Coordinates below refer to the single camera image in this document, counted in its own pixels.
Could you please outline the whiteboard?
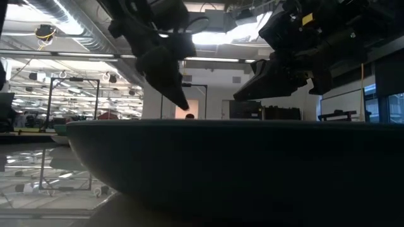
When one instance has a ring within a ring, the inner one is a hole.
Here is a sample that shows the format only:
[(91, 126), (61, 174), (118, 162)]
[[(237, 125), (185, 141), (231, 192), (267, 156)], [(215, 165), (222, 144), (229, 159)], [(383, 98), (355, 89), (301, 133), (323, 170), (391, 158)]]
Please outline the whiteboard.
[(321, 100), (321, 115), (333, 114), (335, 110), (356, 111), (356, 114), (352, 114), (352, 120), (364, 121), (363, 91), (353, 90)]

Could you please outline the black table frame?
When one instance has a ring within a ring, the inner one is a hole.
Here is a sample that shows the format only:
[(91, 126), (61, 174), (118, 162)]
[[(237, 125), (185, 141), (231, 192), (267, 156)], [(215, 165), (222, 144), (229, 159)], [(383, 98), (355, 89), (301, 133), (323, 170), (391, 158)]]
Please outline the black table frame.
[(0, 145), (6, 144), (30, 144), (30, 143), (51, 143), (52, 133), (39, 132), (5, 132), (0, 133)]

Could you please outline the tall black frame stand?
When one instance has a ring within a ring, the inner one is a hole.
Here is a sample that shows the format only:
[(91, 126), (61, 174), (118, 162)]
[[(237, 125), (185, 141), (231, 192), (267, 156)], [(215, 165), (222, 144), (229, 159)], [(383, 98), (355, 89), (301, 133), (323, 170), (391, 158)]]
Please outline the tall black frame stand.
[(79, 77), (70, 77), (70, 78), (51, 78), (50, 79), (50, 88), (49, 88), (49, 95), (48, 95), (48, 102), (47, 102), (47, 113), (45, 117), (45, 123), (44, 126), (39, 129), (39, 132), (46, 132), (46, 129), (49, 125), (49, 119), (51, 116), (51, 104), (52, 104), (52, 93), (53, 89), (58, 87), (61, 82), (64, 82), (65, 80), (72, 81), (72, 82), (84, 82), (87, 81), (91, 84), (92, 81), (97, 83), (97, 88), (96, 88), (96, 96), (95, 96), (95, 110), (94, 110), (94, 115), (93, 119), (97, 119), (97, 110), (98, 110), (98, 96), (99, 96), (99, 91), (100, 91), (100, 80), (99, 79), (85, 79), (85, 78), (79, 78)]

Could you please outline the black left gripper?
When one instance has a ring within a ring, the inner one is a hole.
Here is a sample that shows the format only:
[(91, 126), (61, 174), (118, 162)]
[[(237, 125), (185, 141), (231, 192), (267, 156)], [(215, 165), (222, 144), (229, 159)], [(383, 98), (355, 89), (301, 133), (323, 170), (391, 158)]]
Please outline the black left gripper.
[(192, 20), (185, 6), (108, 6), (108, 27), (124, 38), (136, 56), (136, 69), (146, 81), (183, 110), (189, 104), (182, 90), (179, 61), (196, 56), (193, 35), (184, 29)]

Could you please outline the black bench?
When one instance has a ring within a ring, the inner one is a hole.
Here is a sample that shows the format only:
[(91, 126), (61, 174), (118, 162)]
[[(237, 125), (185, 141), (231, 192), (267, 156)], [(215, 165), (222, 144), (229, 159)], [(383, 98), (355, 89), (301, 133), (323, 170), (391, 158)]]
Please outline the black bench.
[(324, 115), (319, 115), (319, 121), (346, 121), (351, 122), (352, 116), (357, 113), (356, 110), (346, 111), (343, 110), (335, 110), (333, 113), (328, 113)]

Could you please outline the low dark cabinet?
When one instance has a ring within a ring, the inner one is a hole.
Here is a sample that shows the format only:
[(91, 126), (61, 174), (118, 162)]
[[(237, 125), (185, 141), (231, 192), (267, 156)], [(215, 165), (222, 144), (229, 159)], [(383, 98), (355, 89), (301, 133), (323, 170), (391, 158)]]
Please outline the low dark cabinet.
[(301, 120), (299, 108), (280, 108), (269, 106), (264, 108), (265, 120)]

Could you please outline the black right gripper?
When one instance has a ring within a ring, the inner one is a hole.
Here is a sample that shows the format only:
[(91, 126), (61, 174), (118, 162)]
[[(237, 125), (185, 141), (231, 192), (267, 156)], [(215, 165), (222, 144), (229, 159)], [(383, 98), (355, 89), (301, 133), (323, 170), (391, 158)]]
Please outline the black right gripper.
[(323, 95), (333, 84), (332, 65), (366, 58), (362, 36), (330, 9), (282, 9), (259, 36), (274, 51), (251, 63), (254, 76), (234, 94), (237, 101), (290, 96), (307, 80), (310, 94)]

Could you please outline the silver ventilation duct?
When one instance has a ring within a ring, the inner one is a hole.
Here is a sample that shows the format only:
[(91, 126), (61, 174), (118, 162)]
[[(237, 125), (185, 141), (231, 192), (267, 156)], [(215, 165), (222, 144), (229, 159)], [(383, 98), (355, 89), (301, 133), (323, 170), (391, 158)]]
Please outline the silver ventilation duct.
[(46, 15), (61, 31), (92, 54), (116, 54), (117, 49), (85, 14), (75, 0), (23, 0), (38, 13)]

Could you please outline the green plastic plate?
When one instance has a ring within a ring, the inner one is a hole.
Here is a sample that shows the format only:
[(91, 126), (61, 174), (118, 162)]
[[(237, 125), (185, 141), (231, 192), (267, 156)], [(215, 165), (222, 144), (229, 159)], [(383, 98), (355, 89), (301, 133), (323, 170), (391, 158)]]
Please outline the green plastic plate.
[(57, 144), (69, 146), (69, 140), (66, 136), (53, 135), (50, 138)]

